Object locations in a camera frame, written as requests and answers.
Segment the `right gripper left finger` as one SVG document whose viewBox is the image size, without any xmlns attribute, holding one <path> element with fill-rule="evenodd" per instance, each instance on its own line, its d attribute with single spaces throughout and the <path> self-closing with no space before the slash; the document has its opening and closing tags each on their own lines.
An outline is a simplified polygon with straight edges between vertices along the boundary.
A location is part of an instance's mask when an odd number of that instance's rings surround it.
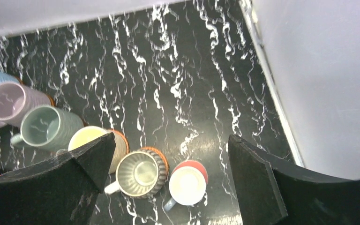
<svg viewBox="0 0 360 225">
<path fill-rule="evenodd" d="M 0 176 L 0 225 L 87 225 L 103 193 L 113 133 Z"/>
</svg>

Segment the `woven rattan coaster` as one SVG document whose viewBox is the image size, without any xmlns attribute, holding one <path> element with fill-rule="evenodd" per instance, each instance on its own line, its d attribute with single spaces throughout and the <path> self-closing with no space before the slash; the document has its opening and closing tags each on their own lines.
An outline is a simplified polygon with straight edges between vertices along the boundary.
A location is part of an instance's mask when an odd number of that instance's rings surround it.
<svg viewBox="0 0 360 225">
<path fill-rule="evenodd" d="M 115 155 L 125 156 L 129 153 L 129 144 L 127 138 L 118 130 L 108 129 L 108 132 L 114 133 L 115 136 Z"/>
<path fill-rule="evenodd" d="M 145 147 L 141 147 L 140 149 L 141 150 L 151 150 L 151 151 L 155 152 L 156 154 L 158 154 L 161 157 L 161 159 L 163 160 L 163 162 L 165 164 L 166 177 L 167 177 L 168 174 L 169 174 L 169 164 L 168 164 L 168 161 L 166 159 L 166 156 L 159 149 L 157 149 L 155 147 L 145 146 Z"/>
</svg>

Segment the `lilac mug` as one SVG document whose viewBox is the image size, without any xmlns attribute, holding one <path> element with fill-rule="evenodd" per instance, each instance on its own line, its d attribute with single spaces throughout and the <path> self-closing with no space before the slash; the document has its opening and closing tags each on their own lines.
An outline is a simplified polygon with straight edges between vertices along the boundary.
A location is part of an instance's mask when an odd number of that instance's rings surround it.
<svg viewBox="0 0 360 225">
<path fill-rule="evenodd" d="M 20 127 L 26 113 L 39 105 L 52 105 L 53 99 L 45 93 L 16 82 L 0 83 L 0 127 Z"/>
</svg>

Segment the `ribbed beige mug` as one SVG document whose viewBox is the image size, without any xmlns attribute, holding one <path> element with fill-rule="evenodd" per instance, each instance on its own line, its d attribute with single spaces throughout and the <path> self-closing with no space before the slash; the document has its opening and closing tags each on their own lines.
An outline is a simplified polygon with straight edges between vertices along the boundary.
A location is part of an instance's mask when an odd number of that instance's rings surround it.
<svg viewBox="0 0 360 225">
<path fill-rule="evenodd" d="M 119 162 L 115 178 L 115 182 L 104 188 L 105 194 L 121 191 L 138 199 L 155 195 L 167 179 L 161 157 L 151 150 L 141 149 L 132 151 Z"/>
</svg>

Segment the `small white grey mug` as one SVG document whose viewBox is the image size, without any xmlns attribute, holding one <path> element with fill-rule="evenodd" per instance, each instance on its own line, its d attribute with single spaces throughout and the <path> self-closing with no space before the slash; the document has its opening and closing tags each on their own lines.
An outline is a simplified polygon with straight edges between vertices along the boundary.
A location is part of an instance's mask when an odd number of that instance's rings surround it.
<svg viewBox="0 0 360 225">
<path fill-rule="evenodd" d="M 206 180 L 196 168 L 184 166 L 171 174 L 169 192 L 171 199 L 164 205 L 164 210 L 171 210 L 175 204 L 192 206 L 200 202 L 206 191 Z"/>
</svg>

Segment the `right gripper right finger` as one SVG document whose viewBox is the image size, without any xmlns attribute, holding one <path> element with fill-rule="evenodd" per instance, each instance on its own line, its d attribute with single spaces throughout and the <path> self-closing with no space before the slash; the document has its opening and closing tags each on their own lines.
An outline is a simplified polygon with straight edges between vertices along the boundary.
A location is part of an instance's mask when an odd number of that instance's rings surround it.
<svg viewBox="0 0 360 225">
<path fill-rule="evenodd" d="M 244 224 L 360 225 L 360 180 L 314 172 L 237 135 L 228 154 Z"/>
</svg>

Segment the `red apple coaster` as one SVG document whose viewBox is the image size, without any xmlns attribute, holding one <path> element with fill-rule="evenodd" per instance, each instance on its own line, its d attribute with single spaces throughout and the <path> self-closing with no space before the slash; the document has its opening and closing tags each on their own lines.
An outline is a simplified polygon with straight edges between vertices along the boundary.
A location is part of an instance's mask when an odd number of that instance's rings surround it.
<svg viewBox="0 0 360 225">
<path fill-rule="evenodd" d="M 204 165 L 202 163 L 200 163 L 199 161 L 195 161 L 195 160 L 186 160 L 183 161 L 181 163 L 179 163 L 172 171 L 172 175 L 174 174 L 174 172 L 182 167 L 185 166 L 190 166 L 190 167 L 194 167 L 196 168 L 199 172 L 202 173 L 202 175 L 204 176 L 205 179 L 205 183 L 208 184 L 209 182 L 209 176 L 208 176 L 208 172 L 206 170 L 206 168 L 204 167 Z"/>
</svg>

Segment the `dark grey mug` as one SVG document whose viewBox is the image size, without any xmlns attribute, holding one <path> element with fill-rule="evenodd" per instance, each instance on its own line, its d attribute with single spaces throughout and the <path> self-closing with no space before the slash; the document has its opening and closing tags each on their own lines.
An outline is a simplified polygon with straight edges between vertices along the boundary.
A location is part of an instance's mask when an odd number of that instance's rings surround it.
<svg viewBox="0 0 360 225">
<path fill-rule="evenodd" d="M 24 116 L 20 133 L 13 135 L 10 142 L 18 147 L 35 147 L 58 151 L 67 149 L 72 136 L 84 127 L 83 120 L 76 114 L 50 105 L 41 105 Z"/>
</svg>

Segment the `cream yellow mug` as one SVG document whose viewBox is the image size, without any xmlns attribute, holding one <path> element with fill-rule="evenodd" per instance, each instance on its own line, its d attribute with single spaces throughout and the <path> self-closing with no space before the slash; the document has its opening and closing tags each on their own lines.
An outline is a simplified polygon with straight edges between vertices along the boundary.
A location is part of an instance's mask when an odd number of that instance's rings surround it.
<svg viewBox="0 0 360 225">
<path fill-rule="evenodd" d="M 92 140 L 97 139 L 105 134 L 109 133 L 107 129 L 97 127 L 97 126 L 86 126 L 80 130 L 78 130 L 71 138 L 68 144 L 68 150 L 74 150 L 82 145 L 85 145 Z M 114 155 L 112 157 L 111 166 L 109 169 L 109 174 L 115 173 L 117 170 L 117 166 L 119 162 L 124 158 L 121 155 Z"/>
</svg>

